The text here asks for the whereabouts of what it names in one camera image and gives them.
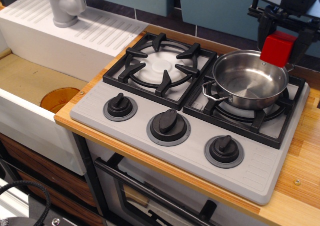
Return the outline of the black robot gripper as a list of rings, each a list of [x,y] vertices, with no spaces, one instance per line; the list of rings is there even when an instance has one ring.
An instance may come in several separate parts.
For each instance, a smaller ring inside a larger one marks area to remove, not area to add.
[[[275,32],[276,26],[304,28],[294,42],[289,63],[298,63],[314,42],[320,27],[320,0],[253,0],[248,15],[258,19],[257,47],[261,51],[266,38]]]

